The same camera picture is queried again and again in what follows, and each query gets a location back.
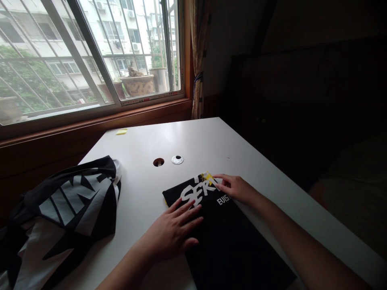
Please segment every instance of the air conditioner unit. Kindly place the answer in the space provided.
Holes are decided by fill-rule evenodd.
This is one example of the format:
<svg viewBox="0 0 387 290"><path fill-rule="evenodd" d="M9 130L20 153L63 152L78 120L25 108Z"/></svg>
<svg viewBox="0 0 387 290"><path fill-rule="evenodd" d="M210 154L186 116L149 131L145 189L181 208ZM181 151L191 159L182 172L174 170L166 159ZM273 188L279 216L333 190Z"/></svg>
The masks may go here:
<svg viewBox="0 0 387 290"><path fill-rule="evenodd" d="M105 11L105 6L101 2L97 2L98 10Z"/></svg>

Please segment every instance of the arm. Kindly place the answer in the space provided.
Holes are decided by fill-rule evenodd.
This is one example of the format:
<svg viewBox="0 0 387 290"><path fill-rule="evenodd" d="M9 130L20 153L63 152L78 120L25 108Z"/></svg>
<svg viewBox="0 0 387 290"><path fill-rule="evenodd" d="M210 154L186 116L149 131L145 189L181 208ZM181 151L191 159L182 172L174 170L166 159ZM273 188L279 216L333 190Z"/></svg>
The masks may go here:
<svg viewBox="0 0 387 290"><path fill-rule="evenodd" d="M185 237L203 221L203 217L199 217L188 222L201 205L189 209L195 202L192 201L177 209L180 202L181 198L151 225L97 290L136 289L155 263L175 257L199 243L195 238Z"/></svg>
<svg viewBox="0 0 387 290"><path fill-rule="evenodd" d="M278 206L239 176L222 178L216 187L256 210L264 219L308 289L370 289L370 286Z"/></svg>

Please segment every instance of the plant pot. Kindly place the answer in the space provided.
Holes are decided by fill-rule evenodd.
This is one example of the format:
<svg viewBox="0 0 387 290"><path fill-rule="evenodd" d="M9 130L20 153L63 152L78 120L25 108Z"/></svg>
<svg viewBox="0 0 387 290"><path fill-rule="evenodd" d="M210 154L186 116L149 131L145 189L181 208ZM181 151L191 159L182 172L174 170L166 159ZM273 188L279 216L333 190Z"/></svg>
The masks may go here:
<svg viewBox="0 0 387 290"><path fill-rule="evenodd" d="M17 97L0 97L0 123L2 125L16 123L23 119L23 113L16 105Z"/></svg>
<svg viewBox="0 0 387 290"><path fill-rule="evenodd" d="M123 77L120 80L122 80L126 91L131 97L140 97L154 93L153 75Z"/></svg>
<svg viewBox="0 0 387 290"><path fill-rule="evenodd" d="M126 99L124 89L122 88L122 82L114 82L113 86L117 92L118 98L121 101L124 101ZM99 84L98 87L101 89L101 91L104 93L106 99L108 102L112 102L113 98L110 94L110 91L108 89L108 86L105 83Z"/></svg>

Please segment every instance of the desk surface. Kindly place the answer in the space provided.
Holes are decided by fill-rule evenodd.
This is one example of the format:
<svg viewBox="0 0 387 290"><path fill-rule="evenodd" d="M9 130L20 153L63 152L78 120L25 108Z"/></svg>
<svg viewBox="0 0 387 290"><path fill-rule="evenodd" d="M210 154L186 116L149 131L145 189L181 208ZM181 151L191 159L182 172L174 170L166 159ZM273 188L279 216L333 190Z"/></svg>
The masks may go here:
<svg viewBox="0 0 387 290"><path fill-rule="evenodd" d="M167 209L162 191L206 170L242 176L372 287L387 288L387 263L221 119L132 127L125 135L117 131L106 132L81 161L110 155L122 164L116 233L96 243L59 289L95 289ZM172 164L174 155L184 162ZM155 167L156 158L164 165ZM296 273L266 224L237 204ZM141 288L195 289L195 284L181 255L154 267Z"/></svg>

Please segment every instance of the black and white shirt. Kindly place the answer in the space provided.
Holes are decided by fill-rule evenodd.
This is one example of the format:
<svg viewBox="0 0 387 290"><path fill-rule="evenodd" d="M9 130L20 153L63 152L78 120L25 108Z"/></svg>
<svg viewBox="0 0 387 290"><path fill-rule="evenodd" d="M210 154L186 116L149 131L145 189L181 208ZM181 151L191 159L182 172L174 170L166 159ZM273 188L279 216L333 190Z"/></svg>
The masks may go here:
<svg viewBox="0 0 387 290"><path fill-rule="evenodd" d="M120 163L106 156L23 194L0 246L0 289L54 287L94 242L115 233L120 190Z"/></svg>
<svg viewBox="0 0 387 290"><path fill-rule="evenodd" d="M204 220L191 234L199 244L185 254L196 288L287 289L294 273L215 183L205 172L163 192L168 206L179 197L180 206L202 205Z"/></svg>

